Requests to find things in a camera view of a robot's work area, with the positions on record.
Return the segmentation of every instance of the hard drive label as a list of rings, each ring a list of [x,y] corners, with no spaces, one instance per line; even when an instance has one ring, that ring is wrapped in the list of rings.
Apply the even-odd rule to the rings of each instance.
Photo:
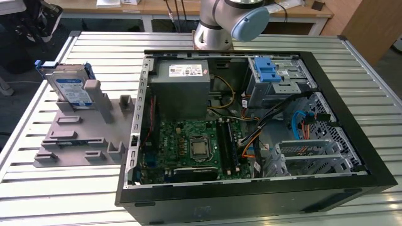
[[[67,102],[77,109],[85,109],[91,105],[87,93],[83,91],[82,81],[79,79],[55,79],[55,85]]]

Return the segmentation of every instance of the power supply label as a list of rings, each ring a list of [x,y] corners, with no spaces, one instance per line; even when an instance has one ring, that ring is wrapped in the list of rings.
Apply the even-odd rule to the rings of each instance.
[[[202,76],[201,65],[170,65],[169,77]]]
[[[83,90],[79,79],[55,79],[55,85],[66,101],[75,106],[74,108],[85,109],[91,105],[90,97]]]

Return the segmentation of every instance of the blue cable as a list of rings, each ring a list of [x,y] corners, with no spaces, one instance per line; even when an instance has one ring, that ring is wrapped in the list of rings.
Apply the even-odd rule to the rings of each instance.
[[[295,135],[295,139],[299,140],[300,139],[300,136],[296,132],[296,115],[300,114],[303,115],[304,117],[307,116],[307,113],[303,112],[303,111],[296,111],[293,116],[290,117],[290,130],[293,131],[293,135]]]

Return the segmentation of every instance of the ram slot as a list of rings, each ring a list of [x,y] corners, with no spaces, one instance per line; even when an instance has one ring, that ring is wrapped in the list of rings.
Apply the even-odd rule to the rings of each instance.
[[[236,165],[232,159],[232,137],[228,122],[216,122],[216,133],[221,171],[224,174],[230,175],[234,172]]]

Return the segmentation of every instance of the gray robot arm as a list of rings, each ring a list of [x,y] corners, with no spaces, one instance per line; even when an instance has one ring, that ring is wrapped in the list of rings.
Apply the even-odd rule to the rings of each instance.
[[[232,45],[232,37],[242,42],[254,39],[269,19],[262,5],[264,0],[201,0],[196,48],[224,50]]]

